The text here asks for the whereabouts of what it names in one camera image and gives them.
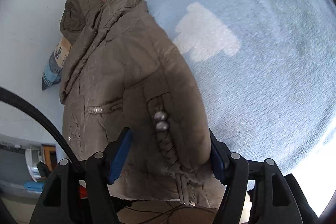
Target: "white patch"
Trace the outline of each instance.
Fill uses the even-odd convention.
[[[175,28],[179,35],[173,41],[182,54],[191,50],[192,60],[203,61],[220,51],[231,57],[238,52],[239,40],[216,15],[198,2],[187,11]]]

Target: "metal screw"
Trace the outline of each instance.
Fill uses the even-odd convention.
[[[59,161],[59,164],[64,166],[64,165],[67,165],[68,162],[69,162],[68,159],[62,159],[62,160]]]
[[[102,157],[104,157],[104,153],[103,152],[97,152],[97,153],[95,153],[94,157],[96,159],[101,159]]]
[[[240,158],[240,155],[236,152],[231,153],[231,158],[238,160]]]
[[[164,111],[158,111],[154,114],[154,120],[157,122],[165,121],[168,118],[168,115]]]
[[[167,122],[158,122],[155,126],[157,132],[167,131],[169,129],[169,124]]]
[[[275,164],[274,160],[272,160],[272,159],[267,159],[266,163],[269,164],[269,165],[274,165]]]

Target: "brown jacket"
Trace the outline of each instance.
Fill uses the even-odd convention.
[[[124,127],[133,143],[111,195],[180,199],[217,208],[223,187],[208,162],[210,137],[197,83],[144,0],[67,0],[62,34],[72,44],[63,67],[63,135],[85,160]],[[168,113],[158,134],[153,116]]]

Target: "silver snap button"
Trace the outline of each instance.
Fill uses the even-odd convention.
[[[154,120],[157,122],[165,121],[167,120],[168,115],[164,111],[158,111],[154,114]]]
[[[167,131],[169,129],[169,124],[167,122],[158,122],[155,126],[155,130],[158,132]]]

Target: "blue cloth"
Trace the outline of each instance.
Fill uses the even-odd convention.
[[[36,181],[26,181],[23,186],[28,191],[42,192],[44,188],[44,183]]]
[[[232,152],[289,173],[334,137],[332,0],[146,0],[199,85]]]
[[[53,69],[54,52],[49,57],[49,62],[45,65],[42,75],[42,90],[46,90],[48,87],[54,84],[59,84],[62,77],[62,69]]]

